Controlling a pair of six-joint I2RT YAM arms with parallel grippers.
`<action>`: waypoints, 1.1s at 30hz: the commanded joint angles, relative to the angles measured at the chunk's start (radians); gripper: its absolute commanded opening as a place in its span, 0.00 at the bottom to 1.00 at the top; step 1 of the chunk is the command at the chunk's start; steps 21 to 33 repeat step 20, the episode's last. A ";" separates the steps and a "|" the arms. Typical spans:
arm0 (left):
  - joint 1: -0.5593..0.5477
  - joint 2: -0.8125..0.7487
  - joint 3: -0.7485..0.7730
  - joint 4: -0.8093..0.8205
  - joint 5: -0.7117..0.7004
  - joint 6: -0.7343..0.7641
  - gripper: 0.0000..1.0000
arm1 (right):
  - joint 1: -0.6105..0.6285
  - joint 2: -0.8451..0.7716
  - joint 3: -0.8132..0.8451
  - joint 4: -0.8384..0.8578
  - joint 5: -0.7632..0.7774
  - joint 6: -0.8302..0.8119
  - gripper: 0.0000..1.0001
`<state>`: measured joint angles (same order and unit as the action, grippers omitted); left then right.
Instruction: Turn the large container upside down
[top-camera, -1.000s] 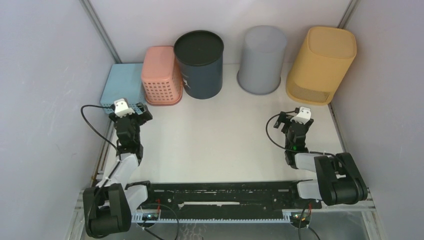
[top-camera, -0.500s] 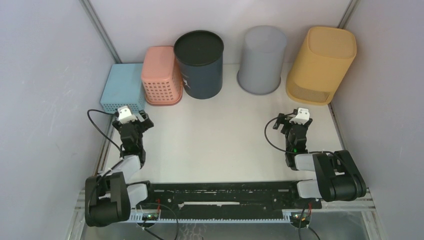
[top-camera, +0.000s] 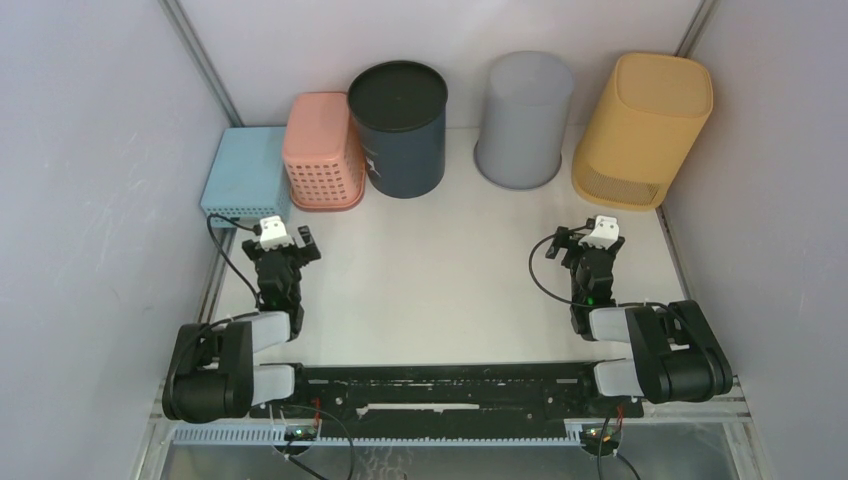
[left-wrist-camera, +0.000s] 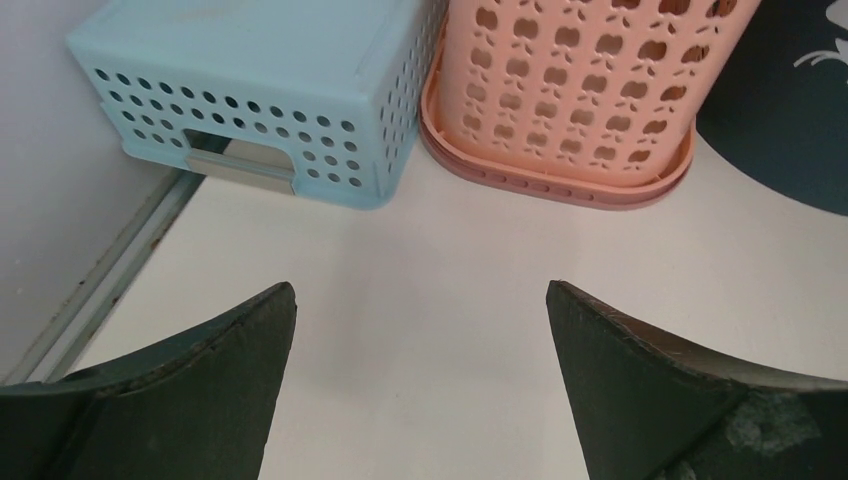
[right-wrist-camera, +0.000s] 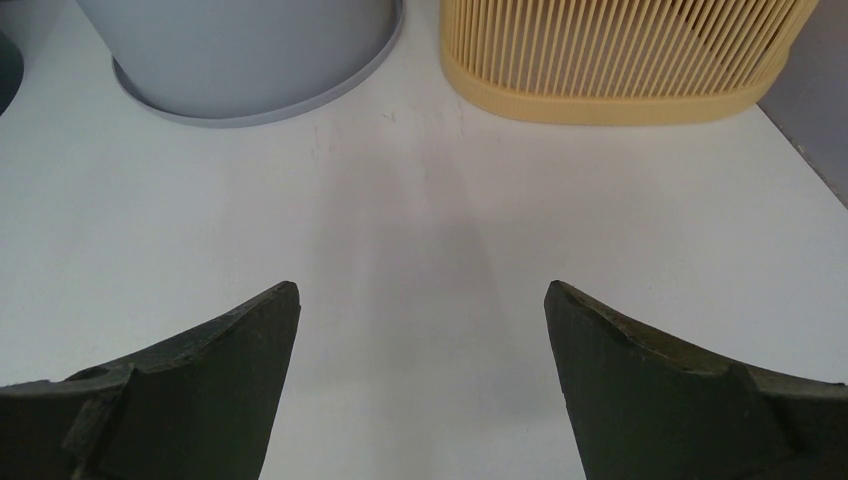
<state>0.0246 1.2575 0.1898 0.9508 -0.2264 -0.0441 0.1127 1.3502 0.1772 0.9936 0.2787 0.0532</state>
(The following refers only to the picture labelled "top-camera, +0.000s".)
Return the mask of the blue plastic basket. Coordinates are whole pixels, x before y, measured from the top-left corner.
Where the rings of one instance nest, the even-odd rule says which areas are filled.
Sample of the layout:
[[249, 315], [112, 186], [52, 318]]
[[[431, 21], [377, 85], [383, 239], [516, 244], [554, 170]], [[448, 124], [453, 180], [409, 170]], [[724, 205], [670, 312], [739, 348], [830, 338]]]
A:
[[246, 225], [278, 215], [287, 220], [292, 202], [282, 159], [284, 127], [229, 128], [224, 131], [200, 206], [215, 213], [214, 228], [228, 229], [228, 218]]

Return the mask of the pink plastic basket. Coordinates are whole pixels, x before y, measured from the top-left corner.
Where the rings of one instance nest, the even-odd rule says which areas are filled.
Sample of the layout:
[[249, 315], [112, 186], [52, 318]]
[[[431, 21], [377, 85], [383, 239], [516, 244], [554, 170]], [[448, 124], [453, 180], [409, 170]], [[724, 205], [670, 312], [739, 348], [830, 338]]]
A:
[[358, 205], [365, 192], [365, 160], [344, 93], [296, 97], [282, 159], [297, 208], [337, 212]]

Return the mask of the grey bin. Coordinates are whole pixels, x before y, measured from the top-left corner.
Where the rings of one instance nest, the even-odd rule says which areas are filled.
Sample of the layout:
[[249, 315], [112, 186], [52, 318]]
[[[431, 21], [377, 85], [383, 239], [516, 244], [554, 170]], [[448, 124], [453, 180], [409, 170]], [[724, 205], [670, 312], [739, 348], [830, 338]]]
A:
[[491, 66], [474, 160], [491, 183], [532, 190], [562, 165], [574, 75], [558, 56], [518, 51]]

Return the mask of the yellow perforated bin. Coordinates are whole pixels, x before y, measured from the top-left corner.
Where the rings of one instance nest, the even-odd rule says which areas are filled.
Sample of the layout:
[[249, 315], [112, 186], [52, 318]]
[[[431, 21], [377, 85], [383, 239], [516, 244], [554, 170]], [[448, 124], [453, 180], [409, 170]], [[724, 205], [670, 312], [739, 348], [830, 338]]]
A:
[[657, 208], [713, 106], [702, 64], [665, 54], [622, 55], [575, 149], [575, 191], [610, 208]]

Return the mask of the dark blue cylindrical bin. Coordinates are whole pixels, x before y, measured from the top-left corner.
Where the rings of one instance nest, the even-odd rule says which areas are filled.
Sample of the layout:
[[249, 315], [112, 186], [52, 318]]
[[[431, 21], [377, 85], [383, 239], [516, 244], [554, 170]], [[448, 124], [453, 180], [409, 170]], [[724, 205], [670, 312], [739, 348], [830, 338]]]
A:
[[348, 105], [377, 191], [411, 199], [441, 182], [448, 95], [440, 73], [409, 60], [374, 65], [352, 81]]

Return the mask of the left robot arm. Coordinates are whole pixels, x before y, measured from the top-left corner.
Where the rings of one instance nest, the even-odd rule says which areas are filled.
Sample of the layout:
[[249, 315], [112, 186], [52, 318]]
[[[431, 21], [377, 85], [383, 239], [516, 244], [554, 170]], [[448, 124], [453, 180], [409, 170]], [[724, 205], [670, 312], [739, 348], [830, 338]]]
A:
[[262, 227], [258, 239], [243, 242], [256, 271], [256, 310], [180, 327], [162, 394], [167, 418], [194, 424], [242, 418], [272, 400], [290, 417], [310, 409], [313, 392], [296, 380], [295, 365], [260, 365], [255, 359], [302, 330], [301, 270], [321, 253], [308, 227], [298, 233], [301, 240], [295, 242], [276, 219]]

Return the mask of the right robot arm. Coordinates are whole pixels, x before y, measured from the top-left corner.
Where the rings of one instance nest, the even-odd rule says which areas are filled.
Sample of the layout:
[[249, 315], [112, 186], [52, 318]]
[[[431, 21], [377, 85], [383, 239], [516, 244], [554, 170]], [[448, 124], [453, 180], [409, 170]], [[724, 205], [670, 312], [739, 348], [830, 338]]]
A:
[[602, 416], [618, 397], [700, 403], [729, 393], [732, 368], [696, 301], [614, 298], [614, 263], [625, 242], [616, 220], [604, 216], [576, 228], [558, 227], [539, 242], [547, 248], [546, 258], [560, 257], [569, 272], [570, 295], [556, 299], [568, 305], [575, 333], [631, 350], [628, 358], [594, 366], [594, 378], [578, 388], [579, 406]]

